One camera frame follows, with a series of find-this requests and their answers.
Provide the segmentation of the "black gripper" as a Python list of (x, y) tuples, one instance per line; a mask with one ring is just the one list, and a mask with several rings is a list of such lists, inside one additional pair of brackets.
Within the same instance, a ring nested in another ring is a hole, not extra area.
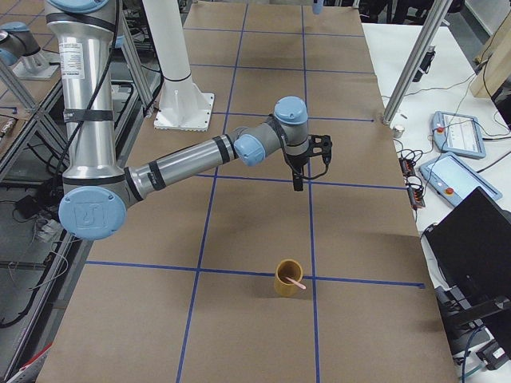
[[(309, 135), (302, 143), (295, 146), (285, 145), (285, 162), (292, 172), (292, 183), (295, 192), (303, 191), (303, 180), (316, 180), (327, 174), (332, 158), (332, 142), (329, 135)], [(321, 156), (324, 171), (315, 176), (306, 176), (304, 167), (309, 159)]]

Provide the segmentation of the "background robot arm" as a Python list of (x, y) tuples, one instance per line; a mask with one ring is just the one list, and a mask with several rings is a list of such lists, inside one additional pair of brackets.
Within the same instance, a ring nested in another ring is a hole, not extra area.
[(1, 25), (1, 61), (22, 80), (46, 81), (59, 69), (58, 53), (44, 51), (23, 22)]

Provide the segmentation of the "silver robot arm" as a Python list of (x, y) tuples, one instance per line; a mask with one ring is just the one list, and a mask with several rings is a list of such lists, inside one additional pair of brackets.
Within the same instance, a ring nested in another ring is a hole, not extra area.
[(128, 208), (148, 194), (233, 160), (254, 166), (281, 151), (295, 190), (303, 187), (304, 167), (311, 157), (331, 162), (331, 138), (310, 134), (304, 101), (284, 97), (254, 128), (239, 127), (138, 168), (121, 168), (115, 153), (109, 66), (122, 5), (48, 1), (45, 8), (47, 25), (59, 43), (68, 132), (69, 167), (62, 175), (58, 215), (71, 235), (107, 238), (121, 228)]
[(322, 13), (322, 11), (323, 11), (323, 4), (324, 4), (323, 0), (313, 0), (312, 12), (313, 12), (314, 15), (319, 15), (319, 14)]

